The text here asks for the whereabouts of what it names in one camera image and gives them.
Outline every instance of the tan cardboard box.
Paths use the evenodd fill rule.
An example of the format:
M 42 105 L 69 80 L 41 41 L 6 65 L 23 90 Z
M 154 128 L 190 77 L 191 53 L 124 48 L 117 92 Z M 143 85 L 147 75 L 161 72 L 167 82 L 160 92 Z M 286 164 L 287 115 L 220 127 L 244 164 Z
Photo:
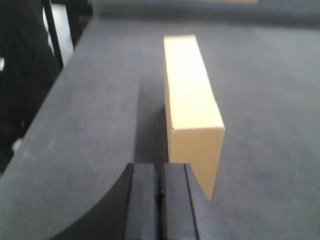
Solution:
M 211 199 L 225 126 L 194 35 L 165 36 L 165 113 L 170 163 L 190 163 Z

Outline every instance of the chair leg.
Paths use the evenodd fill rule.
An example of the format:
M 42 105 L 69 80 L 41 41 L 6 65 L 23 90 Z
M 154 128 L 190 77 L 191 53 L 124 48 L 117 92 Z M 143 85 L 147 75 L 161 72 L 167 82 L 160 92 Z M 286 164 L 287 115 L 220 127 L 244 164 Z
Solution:
M 54 57 L 57 60 L 59 70 L 61 71 L 64 67 L 64 62 L 61 55 L 60 45 L 58 41 L 57 30 L 55 26 L 54 16 L 52 13 L 51 2 L 50 0 L 42 0 L 42 5 L 44 8 L 45 17 L 48 23 L 49 33 L 51 36 Z

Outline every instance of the gray carpet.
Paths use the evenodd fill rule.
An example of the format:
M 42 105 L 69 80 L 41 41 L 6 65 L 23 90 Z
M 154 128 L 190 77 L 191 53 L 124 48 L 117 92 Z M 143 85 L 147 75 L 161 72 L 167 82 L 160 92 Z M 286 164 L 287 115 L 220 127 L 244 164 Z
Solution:
M 212 206 L 241 240 L 319 239 L 319 31 L 134 17 L 87 28 L 0 180 L 0 239 L 52 237 L 126 163 L 166 160 L 163 36 L 180 34 L 226 127 Z

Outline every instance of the black fabric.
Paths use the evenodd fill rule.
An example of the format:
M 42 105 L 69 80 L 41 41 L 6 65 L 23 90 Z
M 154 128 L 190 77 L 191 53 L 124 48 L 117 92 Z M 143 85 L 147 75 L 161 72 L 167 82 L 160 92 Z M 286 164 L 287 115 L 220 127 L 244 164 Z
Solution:
M 55 78 L 58 66 L 48 45 L 41 0 L 0 3 L 0 172 L 24 136 Z

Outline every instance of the box side face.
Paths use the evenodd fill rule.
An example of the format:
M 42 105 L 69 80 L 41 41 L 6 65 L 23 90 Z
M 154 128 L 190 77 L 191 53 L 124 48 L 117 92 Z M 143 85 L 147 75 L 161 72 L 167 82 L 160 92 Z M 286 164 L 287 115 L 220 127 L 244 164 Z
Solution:
M 211 199 L 213 193 L 224 134 L 224 128 L 171 132 L 169 162 L 190 163 L 208 199 Z
M 167 69 L 165 71 L 165 80 L 164 80 L 164 104 L 165 104 L 165 119 L 166 119 L 166 134 L 168 142 L 168 158 L 171 158 L 171 145 L 172 145 L 172 121 L 171 121 L 171 108 L 170 108 L 170 92 L 167 78 Z
M 164 50 L 173 129 L 223 127 L 196 37 L 165 36 Z

